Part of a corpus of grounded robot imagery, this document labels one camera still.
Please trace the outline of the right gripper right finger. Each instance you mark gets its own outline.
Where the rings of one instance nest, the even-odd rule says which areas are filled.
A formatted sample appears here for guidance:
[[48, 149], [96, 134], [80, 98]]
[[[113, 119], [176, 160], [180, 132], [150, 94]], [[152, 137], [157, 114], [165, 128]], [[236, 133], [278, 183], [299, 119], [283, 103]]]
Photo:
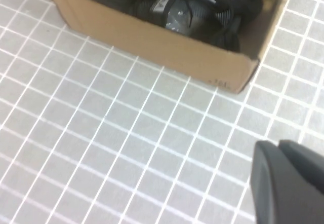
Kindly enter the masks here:
[[323, 194], [323, 156], [291, 140], [280, 140], [278, 148], [304, 180]]

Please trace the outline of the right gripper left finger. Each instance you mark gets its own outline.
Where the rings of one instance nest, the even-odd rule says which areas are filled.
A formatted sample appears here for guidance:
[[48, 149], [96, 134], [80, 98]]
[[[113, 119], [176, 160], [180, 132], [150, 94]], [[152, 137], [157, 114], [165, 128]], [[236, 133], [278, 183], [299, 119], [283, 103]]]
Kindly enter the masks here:
[[256, 142], [250, 185], [257, 223], [323, 223], [323, 194], [304, 180], [278, 145]]

